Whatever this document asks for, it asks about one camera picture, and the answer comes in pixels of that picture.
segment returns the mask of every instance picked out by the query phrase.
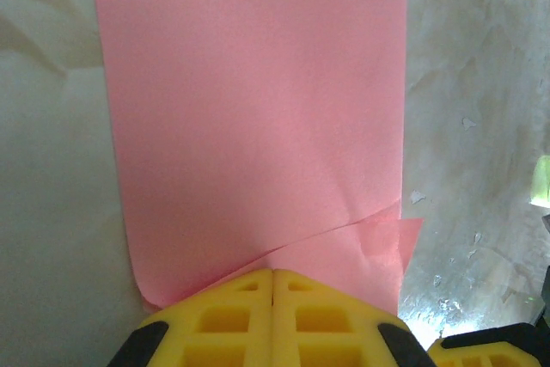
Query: green object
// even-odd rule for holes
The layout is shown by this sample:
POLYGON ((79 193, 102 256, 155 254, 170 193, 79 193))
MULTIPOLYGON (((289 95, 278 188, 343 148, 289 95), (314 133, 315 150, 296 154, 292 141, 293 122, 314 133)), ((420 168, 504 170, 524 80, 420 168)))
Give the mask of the green object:
POLYGON ((531 184, 531 204, 550 208, 550 156, 539 158, 531 184))

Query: paint chip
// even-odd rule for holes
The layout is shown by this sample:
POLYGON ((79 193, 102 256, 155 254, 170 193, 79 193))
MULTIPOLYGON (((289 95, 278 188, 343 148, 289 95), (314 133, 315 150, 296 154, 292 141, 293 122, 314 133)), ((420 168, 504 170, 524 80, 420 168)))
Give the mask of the paint chip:
POLYGON ((462 118, 462 126, 464 126, 464 131, 467 131, 470 128, 474 128, 477 126, 475 122, 473 122, 470 118, 462 118))
POLYGON ((410 197, 411 204, 415 205, 415 204, 417 204, 418 202, 420 202, 424 199, 426 199, 426 196, 423 193, 420 193, 416 189, 414 191, 412 191, 411 197, 410 197))

